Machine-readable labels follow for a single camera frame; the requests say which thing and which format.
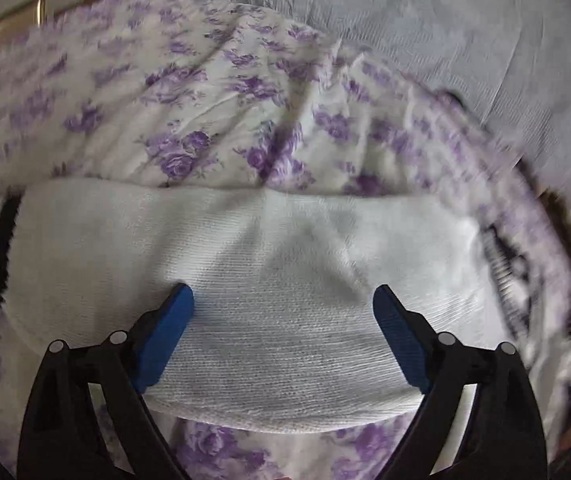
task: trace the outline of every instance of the dark object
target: dark object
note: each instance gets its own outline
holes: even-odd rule
[[[464,384],[479,383],[455,463],[446,479],[543,480],[545,440],[529,380],[510,343],[496,350],[462,345],[405,310],[387,285],[374,293],[374,316],[406,379],[424,400],[377,480],[423,480],[443,447]],[[130,334],[102,344],[49,346],[35,378],[21,430],[19,480],[190,480],[150,418],[139,392],[160,377],[192,314],[192,292],[179,285]],[[101,384],[134,475],[112,465],[87,383]],[[0,480],[11,478],[3,470]]]

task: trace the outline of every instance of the purple floral tablecloth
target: purple floral tablecloth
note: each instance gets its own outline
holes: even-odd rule
[[[259,7],[102,0],[0,52],[0,190],[75,175],[155,187],[432,193],[496,225],[543,278],[536,338],[517,330],[517,344],[553,449],[571,380],[571,270],[505,150],[448,95]],[[39,362],[0,310],[0,460],[10,470]],[[411,415],[299,435],[155,417],[195,479],[352,480],[376,476]]]

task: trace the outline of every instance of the black stripe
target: black stripe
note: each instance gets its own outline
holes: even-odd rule
[[[22,195],[7,197],[0,214],[0,304],[3,303],[3,293],[8,287],[8,252],[21,199]]]

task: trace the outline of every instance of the floral bedsheet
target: floral bedsheet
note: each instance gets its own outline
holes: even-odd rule
[[[85,175],[144,186],[433,193],[494,224],[543,277],[534,312],[543,351],[528,364],[555,378],[533,384],[553,442],[571,375],[563,360],[571,270],[543,209],[505,164],[506,149],[449,95],[260,7],[102,0],[0,52],[0,190]],[[530,356],[527,327],[513,328]],[[12,471],[39,362],[0,311],[0,460]],[[97,407],[123,463],[101,399]],[[244,480],[374,478],[411,416],[286,435],[155,414],[193,478]]]

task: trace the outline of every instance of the folded white cloth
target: folded white cloth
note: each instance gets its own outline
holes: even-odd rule
[[[324,431],[416,408],[372,314],[382,283],[465,344],[506,338],[478,226],[433,196],[66,179],[0,198],[0,303],[39,352],[127,330],[177,282],[195,316],[146,400],[226,426]]]

